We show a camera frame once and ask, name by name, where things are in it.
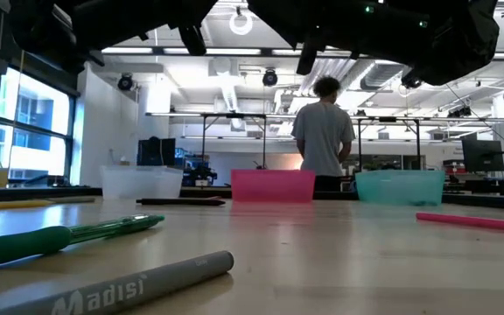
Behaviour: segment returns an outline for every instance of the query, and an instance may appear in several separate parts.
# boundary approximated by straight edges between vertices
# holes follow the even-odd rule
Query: ceiling
[[[262,20],[253,18],[251,31],[242,36],[231,31],[229,19],[235,12],[234,2],[220,1],[204,20],[202,32],[206,45],[209,47],[270,47],[289,48],[289,46],[269,28]],[[502,10],[496,12],[495,19],[500,26],[498,52],[504,52],[504,18]],[[243,21],[235,22],[237,26]],[[178,31],[161,27],[148,33],[150,39],[142,41],[132,38],[119,46],[182,46]],[[222,99],[223,91],[217,80],[209,75],[210,61],[214,57],[189,56],[107,56],[105,62],[108,72],[100,72],[107,80],[117,81],[120,74],[110,71],[114,66],[161,64],[177,86],[173,94],[172,105],[178,111],[191,111],[195,104],[213,104],[215,99]],[[236,74],[239,79],[234,83],[234,92],[239,99],[264,100],[275,102],[278,89],[297,90],[304,76],[295,74],[297,57],[230,57],[236,63]],[[267,68],[275,68],[278,83],[275,87],[264,87],[262,78]],[[154,73],[134,73],[134,78],[145,84],[153,81]],[[447,111],[438,112],[438,108],[450,103],[456,105],[458,97],[470,96],[472,108],[478,115],[487,115],[491,108],[491,95],[502,92],[504,87],[504,61],[495,61],[484,68],[458,79],[447,86],[431,87],[423,85],[418,90],[406,91],[399,86],[399,80],[392,78],[381,88],[380,93],[348,94],[357,104],[347,104],[345,109],[364,109],[368,115],[399,115],[445,116]],[[258,102],[257,111],[264,110],[264,102]]]

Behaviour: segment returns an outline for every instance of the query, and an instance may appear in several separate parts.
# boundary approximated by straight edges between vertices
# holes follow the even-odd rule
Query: person
[[[341,163],[349,156],[355,139],[351,118],[335,104],[340,89],[340,82],[332,77],[318,80],[314,93],[320,101],[298,111],[291,132],[303,156],[301,170],[316,173],[317,192],[341,191]]]

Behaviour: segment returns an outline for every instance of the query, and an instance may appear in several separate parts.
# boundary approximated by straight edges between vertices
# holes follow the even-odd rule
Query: pink rod
[[[456,225],[477,227],[477,228],[494,228],[504,230],[504,220],[484,219],[476,217],[465,217],[450,214],[437,213],[416,213],[416,218],[423,221],[434,221],[451,223]]]

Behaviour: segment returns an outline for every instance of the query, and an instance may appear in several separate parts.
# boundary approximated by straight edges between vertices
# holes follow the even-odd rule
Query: window
[[[67,94],[26,74],[8,69],[1,78],[0,117],[67,134],[70,101]]]
[[[64,175],[65,166],[64,139],[0,125],[0,167],[10,168],[10,179]]]

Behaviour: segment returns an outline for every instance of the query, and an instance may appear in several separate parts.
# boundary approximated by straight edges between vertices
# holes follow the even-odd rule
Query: table surface
[[[229,276],[129,314],[504,314],[504,233],[416,222],[417,211],[504,219],[504,211],[359,201],[136,206],[132,201],[0,211],[0,235],[139,213],[151,230],[0,266],[0,308],[229,250]]]

